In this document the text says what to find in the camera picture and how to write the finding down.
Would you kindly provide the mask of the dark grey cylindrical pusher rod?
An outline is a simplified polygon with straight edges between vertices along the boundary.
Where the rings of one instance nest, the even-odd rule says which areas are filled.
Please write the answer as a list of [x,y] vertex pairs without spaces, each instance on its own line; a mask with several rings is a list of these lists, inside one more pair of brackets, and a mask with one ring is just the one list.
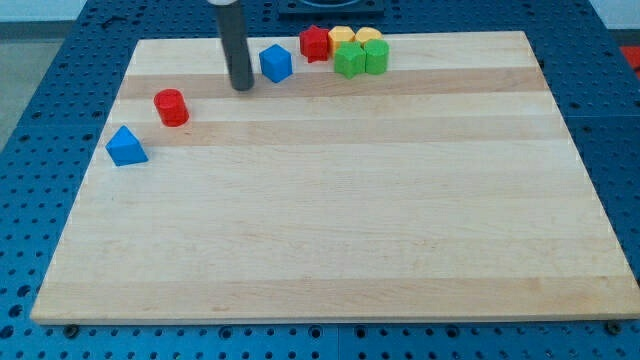
[[231,86],[236,91],[248,91],[254,86],[254,75],[242,2],[214,9]]

